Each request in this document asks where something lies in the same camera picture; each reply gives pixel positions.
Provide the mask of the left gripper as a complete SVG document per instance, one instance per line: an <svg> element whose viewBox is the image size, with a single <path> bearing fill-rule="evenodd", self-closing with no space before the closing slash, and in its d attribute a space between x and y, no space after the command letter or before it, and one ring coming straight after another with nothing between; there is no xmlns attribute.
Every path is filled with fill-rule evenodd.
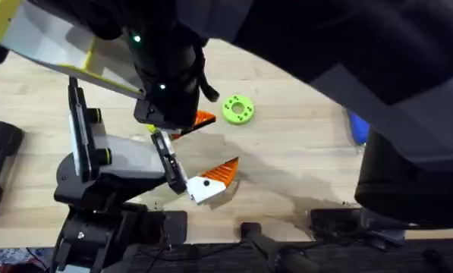
<svg viewBox="0 0 453 273"><path fill-rule="evenodd" d="M215 122L214 114L198 110L192 127L159 131L177 140ZM72 152L56 171L55 201L76 209L115 209L167 184L176 194L187 187L189 197L199 205L229 188L238 171L238 157L187 180L163 133L152 134L149 143L101 133L87 144L76 134Z"/></svg>

